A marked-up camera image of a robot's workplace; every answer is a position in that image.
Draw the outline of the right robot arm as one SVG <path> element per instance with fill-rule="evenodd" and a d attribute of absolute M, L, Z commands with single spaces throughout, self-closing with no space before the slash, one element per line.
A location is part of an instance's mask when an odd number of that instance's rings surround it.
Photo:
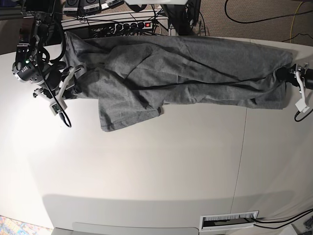
<path fill-rule="evenodd" d="M 61 0 L 21 0 L 24 16 L 12 73 L 21 82 L 38 86 L 33 97 L 49 99 L 61 92 L 71 68 L 66 60 Z"/>

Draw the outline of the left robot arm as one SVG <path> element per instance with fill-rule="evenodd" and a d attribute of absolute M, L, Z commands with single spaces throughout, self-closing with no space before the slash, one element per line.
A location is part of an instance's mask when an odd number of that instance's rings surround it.
<path fill-rule="evenodd" d="M 304 83 L 304 88 L 312 90 L 313 89 L 313 70 L 308 68 L 308 64 L 300 66 L 299 64 L 294 64 L 292 67 L 281 67 L 274 72 L 274 75 L 280 82 L 289 82 L 295 87 L 300 85 L 296 79 L 296 72 L 300 72 L 300 80 Z"/>

